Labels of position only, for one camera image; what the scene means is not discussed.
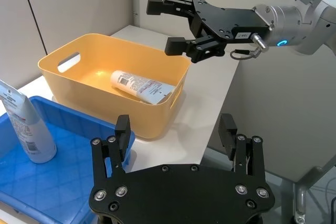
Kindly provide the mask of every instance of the blue indicator light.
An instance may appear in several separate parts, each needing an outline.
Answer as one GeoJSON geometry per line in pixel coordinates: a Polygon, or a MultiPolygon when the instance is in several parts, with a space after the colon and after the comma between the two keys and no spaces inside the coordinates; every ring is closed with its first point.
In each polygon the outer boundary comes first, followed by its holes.
{"type": "Polygon", "coordinates": [[[280,42],[277,43],[277,46],[278,46],[278,47],[281,47],[281,46],[287,44],[287,42],[288,42],[288,41],[286,41],[286,40],[282,40],[282,41],[280,41],[280,42]]]}

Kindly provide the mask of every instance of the orange plastic bin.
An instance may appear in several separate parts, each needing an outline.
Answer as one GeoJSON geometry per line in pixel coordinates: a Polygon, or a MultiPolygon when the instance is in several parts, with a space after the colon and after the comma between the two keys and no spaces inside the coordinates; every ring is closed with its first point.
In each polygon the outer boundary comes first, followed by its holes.
{"type": "Polygon", "coordinates": [[[100,34],[87,34],[50,53],[38,63],[57,102],[116,123],[129,114],[137,136],[155,138],[165,129],[180,97],[190,61],[163,51],[100,34]],[[77,64],[60,72],[58,66],[80,54],[77,64]],[[110,76],[123,70],[176,86],[163,103],[151,105],[112,87],[110,76]]]}

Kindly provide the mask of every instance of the white table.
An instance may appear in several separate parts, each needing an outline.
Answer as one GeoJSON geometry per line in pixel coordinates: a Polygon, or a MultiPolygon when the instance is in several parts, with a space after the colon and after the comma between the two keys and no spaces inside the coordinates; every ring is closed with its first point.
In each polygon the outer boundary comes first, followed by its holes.
{"type": "MultiPolygon", "coordinates": [[[[127,26],[113,37],[163,50],[168,36],[127,26]]],[[[129,169],[134,171],[161,164],[199,164],[237,66],[238,61],[228,56],[212,57],[192,64],[185,80],[183,102],[180,103],[174,122],[158,140],[136,138],[129,169]]],[[[53,97],[44,77],[37,78],[20,91],[28,97],[39,95],[50,100],[53,97]]],[[[0,114],[4,112],[0,105],[0,114]]],[[[0,219],[8,223],[31,223],[10,218],[0,210],[0,219]]]]}

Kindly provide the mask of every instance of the white squeeze tube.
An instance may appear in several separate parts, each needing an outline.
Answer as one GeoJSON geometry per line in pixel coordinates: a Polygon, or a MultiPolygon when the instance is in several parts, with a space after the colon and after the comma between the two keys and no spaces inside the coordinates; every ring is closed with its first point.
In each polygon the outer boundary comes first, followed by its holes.
{"type": "Polygon", "coordinates": [[[38,164],[51,160],[56,144],[28,97],[0,80],[0,100],[30,160],[38,164]]]}
{"type": "Polygon", "coordinates": [[[175,88],[175,86],[121,70],[112,73],[111,83],[114,87],[150,104],[164,102],[175,88]]]}

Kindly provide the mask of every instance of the bin handle hole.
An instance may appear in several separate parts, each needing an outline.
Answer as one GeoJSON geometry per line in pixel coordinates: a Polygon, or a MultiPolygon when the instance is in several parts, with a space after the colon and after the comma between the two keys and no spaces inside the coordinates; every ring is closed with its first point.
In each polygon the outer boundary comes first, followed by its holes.
{"type": "Polygon", "coordinates": [[[79,52],[75,52],[69,57],[65,58],[64,60],[60,61],[57,66],[57,69],[60,73],[64,73],[76,65],[80,61],[80,54],[79,52]]]}

